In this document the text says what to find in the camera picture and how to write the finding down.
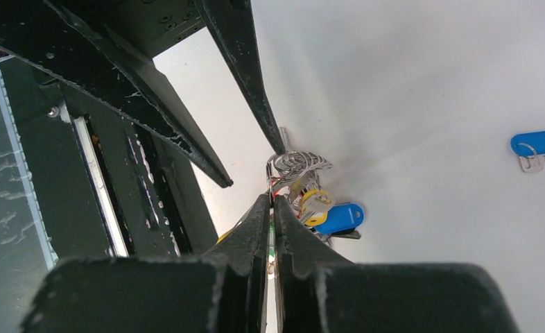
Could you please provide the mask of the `keyring with yellow handle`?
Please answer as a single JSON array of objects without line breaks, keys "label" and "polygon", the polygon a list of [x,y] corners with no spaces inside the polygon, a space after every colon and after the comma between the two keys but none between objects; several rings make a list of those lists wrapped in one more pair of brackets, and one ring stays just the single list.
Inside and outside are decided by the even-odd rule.
[{"label": "keyring with yellow handle", "polygon": [[[330,169],[332,163],[311,151],[295,149],[288,130],[285,127],[281,127],[279,130],[286,152],[281,155],[272,155],[266,162],[266,190],[264,194],[270,200],[278,196],[284,197],[290,211],[298,221],[300,201],[303,195],[312,189],[323,189],[328,192],[336,201],[334,205],[336,206],[336,197],[322,186],[320,177],[320,172]],[[332,246],[331,238],[317,234],[313,230],[314,227],[304,226],[323,243]]]}]

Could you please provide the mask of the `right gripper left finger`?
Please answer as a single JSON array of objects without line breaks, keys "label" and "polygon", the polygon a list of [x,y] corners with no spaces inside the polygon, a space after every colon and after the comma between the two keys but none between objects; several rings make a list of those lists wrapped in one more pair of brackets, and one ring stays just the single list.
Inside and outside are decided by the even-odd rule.
[{"label": "right gripper left finger", "polygon": [[270,198],[201,255],[78,258],[55,267],[22,332],[264,332]]}]

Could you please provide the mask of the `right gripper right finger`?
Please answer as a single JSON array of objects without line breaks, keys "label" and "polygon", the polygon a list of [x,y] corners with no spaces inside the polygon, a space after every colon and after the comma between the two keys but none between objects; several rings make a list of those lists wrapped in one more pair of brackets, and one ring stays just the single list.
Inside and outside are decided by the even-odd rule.
[{"label": "right gripper right finger", "polygon": [[469,263],[357,264],[274,200],[280,332],[518,332],[500,288]]}]

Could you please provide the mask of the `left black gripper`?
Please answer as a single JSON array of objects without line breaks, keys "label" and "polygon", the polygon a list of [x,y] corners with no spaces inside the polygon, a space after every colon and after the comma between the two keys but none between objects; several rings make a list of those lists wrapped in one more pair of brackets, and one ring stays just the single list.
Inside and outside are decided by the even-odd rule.
[{"label": "left black gripper", "polygon": [[208,139],[148,59],[205,26],[268,143],[284,154],[251,1],[0,1],[2,49],[151,132],[229,187],[232,179]]}]

